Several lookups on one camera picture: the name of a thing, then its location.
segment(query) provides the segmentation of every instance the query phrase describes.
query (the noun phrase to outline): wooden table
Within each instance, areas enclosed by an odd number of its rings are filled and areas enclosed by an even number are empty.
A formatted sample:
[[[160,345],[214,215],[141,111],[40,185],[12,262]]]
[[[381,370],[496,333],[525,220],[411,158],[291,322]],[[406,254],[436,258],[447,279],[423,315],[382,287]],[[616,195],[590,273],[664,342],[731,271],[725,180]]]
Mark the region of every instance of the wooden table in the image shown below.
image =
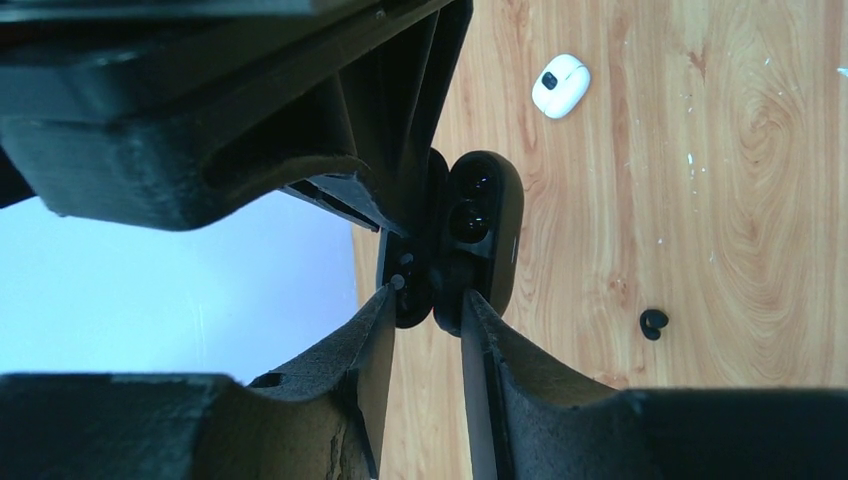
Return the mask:
[[[636,3],[476,2],[434,146],[521,173],[505,319],[617,388],[848,385],[844,2]],[[566,52],[593,81],[553,121],[530,89]],[[364,299],[377,236],[354,239]],[[470,478],[464,408],[458,340],[399,332],[385,478]]]

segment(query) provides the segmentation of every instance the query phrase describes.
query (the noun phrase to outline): black earbud tip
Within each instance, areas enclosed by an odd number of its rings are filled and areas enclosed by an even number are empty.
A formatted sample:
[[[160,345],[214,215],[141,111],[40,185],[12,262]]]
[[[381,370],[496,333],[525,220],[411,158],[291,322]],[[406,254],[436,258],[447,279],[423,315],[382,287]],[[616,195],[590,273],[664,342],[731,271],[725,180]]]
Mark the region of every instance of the black earbud tip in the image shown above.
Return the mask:
[[[655,342],[660,339],[662,333],[660,333],[660,331],[656,328],[643,328],[642,335],[644,335],[648,340]]]
[[[639,316],[639,326],[642,334],[648,340],[659,340],[661,328],[668,325],[668,315],[661,310],[648,309]]]

